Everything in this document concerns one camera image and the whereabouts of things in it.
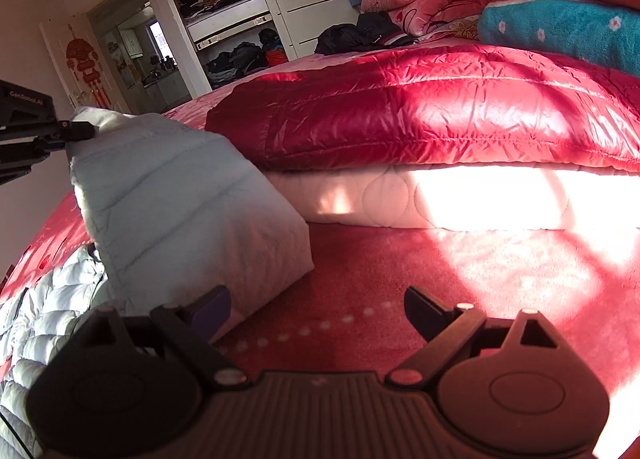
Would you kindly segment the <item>light blue down jacket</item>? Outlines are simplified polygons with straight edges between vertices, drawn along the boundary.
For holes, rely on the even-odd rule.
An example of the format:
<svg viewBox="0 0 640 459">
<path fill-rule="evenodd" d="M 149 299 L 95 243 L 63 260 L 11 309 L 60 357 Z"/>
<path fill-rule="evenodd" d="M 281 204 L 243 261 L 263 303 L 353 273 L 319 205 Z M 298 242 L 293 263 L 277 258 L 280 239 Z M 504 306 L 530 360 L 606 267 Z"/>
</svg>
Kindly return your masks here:
<svg viewBox="0 0 640 459">
<path fill-rule="evenodd" d="M 1 453 L 40 454 L 29 387 L 89 315 L 142 316 L 216 286 L 240 323 L 311 272 L 309 229 L 224 136 L 159 114 L 80 108 L 93 138 L 70 145 L 73 194 L 1 297 Z"/>
</svg>

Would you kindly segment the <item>white bedroom door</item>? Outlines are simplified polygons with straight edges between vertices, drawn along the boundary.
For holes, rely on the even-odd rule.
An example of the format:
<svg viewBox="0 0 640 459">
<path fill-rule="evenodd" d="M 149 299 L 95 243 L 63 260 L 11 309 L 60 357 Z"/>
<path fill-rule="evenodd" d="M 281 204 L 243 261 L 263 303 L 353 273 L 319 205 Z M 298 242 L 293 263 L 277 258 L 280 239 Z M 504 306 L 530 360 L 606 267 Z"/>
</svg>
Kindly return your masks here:
<svg viewBox="0 0 640 459">
<path fill-rule="evenodd" d="M 74 109 L 129 111 L 86 15 L 44 19 L 40 32 Z"/>
</svg>

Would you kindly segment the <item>red Chinese knot decoration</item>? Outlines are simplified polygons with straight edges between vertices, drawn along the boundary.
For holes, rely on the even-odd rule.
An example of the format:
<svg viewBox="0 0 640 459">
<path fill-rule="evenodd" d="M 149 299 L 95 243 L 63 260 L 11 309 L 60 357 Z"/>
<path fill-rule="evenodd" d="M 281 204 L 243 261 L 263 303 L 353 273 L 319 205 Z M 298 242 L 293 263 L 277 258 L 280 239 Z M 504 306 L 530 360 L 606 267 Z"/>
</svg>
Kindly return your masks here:
<svg viewBox="0 0 640 459">
<path fill-rule="evenodd" d="M 84 83 L 88 87 L 89 94 L 98 107 L 110 109 L 112 103 L 103 85 L 98 53 L 87 40 L 75 34 L 70 24 L 68 29 L 72 39 L 65 47 L 67 67 L 72 71 L 77 82 Z"/>
</svg>

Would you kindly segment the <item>red heart print bed blanket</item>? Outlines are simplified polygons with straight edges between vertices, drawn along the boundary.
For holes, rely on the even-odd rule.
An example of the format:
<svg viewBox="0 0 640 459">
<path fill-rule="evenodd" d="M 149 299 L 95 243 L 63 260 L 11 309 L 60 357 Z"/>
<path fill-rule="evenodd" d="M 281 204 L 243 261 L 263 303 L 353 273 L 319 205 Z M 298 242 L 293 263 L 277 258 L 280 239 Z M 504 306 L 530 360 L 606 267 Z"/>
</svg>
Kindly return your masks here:
<svg viewBox="0 0 640 459">
<path fill-rule="evenodd" d="M 300 60 L 254 78 L 361 56 Z M 250 80 L 163 116 L 209 132 L 208 112 Z M 240 323 L 230 318 L 215 340 L 224 353 L 254 370 L 383 369 L 418 341 L 400 317 L 402 291 L 416 280 L 497 315 L 539 307 L 611 394 L 597 456 L 614 457 L 638 437 L 639 169 L 256 167 L 306 222 L 314 267 Z"/>
</svg>

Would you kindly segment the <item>shiny red down jacket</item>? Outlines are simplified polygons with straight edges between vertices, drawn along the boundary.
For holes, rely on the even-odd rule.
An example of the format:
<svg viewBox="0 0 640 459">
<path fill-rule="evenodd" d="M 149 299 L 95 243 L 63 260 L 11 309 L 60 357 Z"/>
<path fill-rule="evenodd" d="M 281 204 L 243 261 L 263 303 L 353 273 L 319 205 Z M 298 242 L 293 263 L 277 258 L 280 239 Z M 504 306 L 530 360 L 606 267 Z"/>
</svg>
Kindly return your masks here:
<svg viewBox="0 0 640 459">
<path fill-rule="evenodd" d="M 558 54 L 467 44 L 258 76 L 208 112 L 264 170 L 550 163 L 639 168 L 639 81 Z"/>
</svg>

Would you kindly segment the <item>black jacket on bed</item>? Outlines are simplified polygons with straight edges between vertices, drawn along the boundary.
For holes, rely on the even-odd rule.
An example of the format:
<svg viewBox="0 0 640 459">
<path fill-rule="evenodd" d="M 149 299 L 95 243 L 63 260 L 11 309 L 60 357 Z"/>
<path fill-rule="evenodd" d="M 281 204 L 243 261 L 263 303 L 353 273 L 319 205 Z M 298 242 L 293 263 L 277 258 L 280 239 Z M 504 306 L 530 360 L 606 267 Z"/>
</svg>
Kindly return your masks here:
<svg viewBox="0 0 640 459">
<path fill-rule="evenodd" d="M 416 39 L 396 26 L 384 11 L 366 12 L 356 24 L 342 23 L 324 30 L 314 52 L 329 56 L 348 52 L 372 52 L 413 45 Z"/>
</svg>

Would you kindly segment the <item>teal flower towel blanket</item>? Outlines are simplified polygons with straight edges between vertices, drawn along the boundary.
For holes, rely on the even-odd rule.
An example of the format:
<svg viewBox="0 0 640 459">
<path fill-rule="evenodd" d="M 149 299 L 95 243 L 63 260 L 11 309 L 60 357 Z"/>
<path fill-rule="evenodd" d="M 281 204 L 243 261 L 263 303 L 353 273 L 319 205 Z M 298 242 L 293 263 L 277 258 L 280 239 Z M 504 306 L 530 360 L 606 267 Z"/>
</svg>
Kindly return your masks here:
<svg viewBox="0 0 640 459">
<path fill-rule="evenodd" d="M 593 0 L 498 0 L 478 20 L 485 44 L 555 52 L 639 74 L 639 13 Z"/>
</svg>

